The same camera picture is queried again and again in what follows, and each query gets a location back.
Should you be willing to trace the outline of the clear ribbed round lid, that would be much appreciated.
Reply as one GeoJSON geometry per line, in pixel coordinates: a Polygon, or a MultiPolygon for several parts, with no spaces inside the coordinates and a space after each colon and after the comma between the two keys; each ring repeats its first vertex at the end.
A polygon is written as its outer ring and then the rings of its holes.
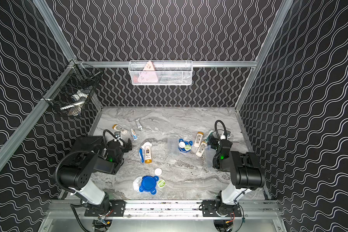
{"type": "Polygon", "coordinates": [[[133,181],[133,189],[137,192],[139,192],[139,188],[141,186],[141,182],[142,182],[142,177],[138,177],[137,179],[135,179],[133,181]]]}

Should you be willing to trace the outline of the green toothbrush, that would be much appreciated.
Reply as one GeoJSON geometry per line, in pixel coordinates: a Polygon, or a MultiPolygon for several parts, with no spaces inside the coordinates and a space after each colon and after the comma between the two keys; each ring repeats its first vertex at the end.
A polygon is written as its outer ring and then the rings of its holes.
{"type": "Polygon", "coordinates": [[[208,134],[204,137],[204,140],[207,140],[209,137],[211,137],[212,133],[214,132],[214,130],[210,130],[208,132],[208,134]]]}

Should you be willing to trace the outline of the clear jar toiletry kit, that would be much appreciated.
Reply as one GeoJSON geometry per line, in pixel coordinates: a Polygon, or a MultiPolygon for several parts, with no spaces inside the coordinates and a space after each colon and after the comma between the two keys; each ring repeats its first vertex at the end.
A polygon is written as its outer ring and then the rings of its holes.
{"type": "Polygon", "coordinates": [[[215,154],[216,154],[216,150],[212,149],[211,146],[207,146],[205,148],[204,158],[206,161],[206,166],[209,170],[213,169],[213,158],[214,158],[215,154]]]}

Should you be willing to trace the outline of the clear jar blue lid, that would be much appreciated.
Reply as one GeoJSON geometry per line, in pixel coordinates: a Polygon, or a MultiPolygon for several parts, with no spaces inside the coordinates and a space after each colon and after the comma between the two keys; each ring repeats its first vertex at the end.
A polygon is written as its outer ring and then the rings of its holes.
{"type": "Polygon", "coordinates": [[[178,143],[179,143],[179,138],[174,136],[174,135],[170,135],[167,138],[167,152],[169,155],[177,155],[178,154],[178,143]]]}

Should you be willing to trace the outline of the blue comb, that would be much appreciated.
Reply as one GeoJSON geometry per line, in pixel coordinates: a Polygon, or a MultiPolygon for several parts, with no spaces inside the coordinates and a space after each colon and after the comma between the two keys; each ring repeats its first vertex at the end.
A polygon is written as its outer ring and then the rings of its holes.
{"type": "Polygon", "coordinates": [[[136,134],[135,130],[131,129],[130,131],[131,131],[131,135],[132,135],[133,140],[134,141],[138,140],[138,137],[137,137],[137,134],[136,134]]]}

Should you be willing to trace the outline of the white shampoo bottle yellow cap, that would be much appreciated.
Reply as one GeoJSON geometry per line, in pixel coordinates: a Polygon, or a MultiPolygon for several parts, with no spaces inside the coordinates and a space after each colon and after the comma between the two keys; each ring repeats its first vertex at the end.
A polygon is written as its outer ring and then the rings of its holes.
{"type": "Polygon", "coordinates": [[[145,146],[145,163],[152,163],[151,144],[145,146]]]}

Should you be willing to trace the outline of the white round cap container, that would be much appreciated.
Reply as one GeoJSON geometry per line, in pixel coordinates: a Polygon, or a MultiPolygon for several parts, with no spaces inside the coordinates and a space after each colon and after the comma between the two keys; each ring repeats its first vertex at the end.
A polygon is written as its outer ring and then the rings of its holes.
{"type": "Polygon", "coordinates": [[[161,168],[156,168],[156,169],[154,170],[154,174],[155,174],[156,176],[160,176],[160,175],[162,174],[162,169],[161,169],[161,168]]]}
{"type": "Polygon", "coordinates": [[[179,147],[180,148],[184,148],[186,146],[184,141],[179,142],[179,147]]]}

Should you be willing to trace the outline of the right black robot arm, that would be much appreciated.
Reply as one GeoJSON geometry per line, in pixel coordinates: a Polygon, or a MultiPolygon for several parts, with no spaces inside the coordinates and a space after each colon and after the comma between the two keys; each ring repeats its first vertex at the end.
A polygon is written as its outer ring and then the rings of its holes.
{"type": "Polygon", "coordinates": [[[223,134],[227,130],[221,120],[215,121],[215,133],[218,138],[216,153],[212,158],[212,167],[220,172],[230,174],[231,182],[220,191],[215,199],[216,213],[220,216],[235,215],[239,210],[238,201],[248,192],[263,188],[265,176],[260,169],[259,160],[255,153],[240,153],[232,150],[233,143],[228,137],[221,138],[218,124],[223,127],[223,134]]]}

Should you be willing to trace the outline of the white bottle orange cap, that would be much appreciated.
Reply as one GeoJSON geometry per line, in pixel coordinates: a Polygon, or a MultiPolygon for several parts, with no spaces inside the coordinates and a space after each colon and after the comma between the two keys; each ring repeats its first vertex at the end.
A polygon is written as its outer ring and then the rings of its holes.
{"type": "Polygon", "coordinates": [[[202,142],[200,143],[199,148],[197,149],[197,151],[196,151],[196,153],[195,153],[196,156],[201,157],[201,156],[204,154],[205,149],[206,149],[207,146],[208,146],[207,142],[202,141],[202,142]]]}
{"type": "Polygon", "coordinates": [[[196,137],[195,137],[195,140],[193,142],[193,146],[198,148],[202,142],[202,139],[203,139],[203,136],[204,136],[204,133],[203,132],[197,132],[196,134],[196,137]]]}

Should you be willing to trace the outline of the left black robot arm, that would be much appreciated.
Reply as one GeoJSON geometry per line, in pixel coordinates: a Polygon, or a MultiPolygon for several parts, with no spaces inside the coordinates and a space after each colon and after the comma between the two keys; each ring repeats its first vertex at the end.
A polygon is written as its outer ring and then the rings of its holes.
{"type": "Polygon", "coordinates": [[[131,139],[104,130],[100,136],[77,138],[71,151],[58,163],[54,180],[65,192],[77,196],[86,216],[108,216],[114,211],[108,193],[98,188],[92,173],[115,175],[124,163],[124,154],[132,150],[131,139]]]}

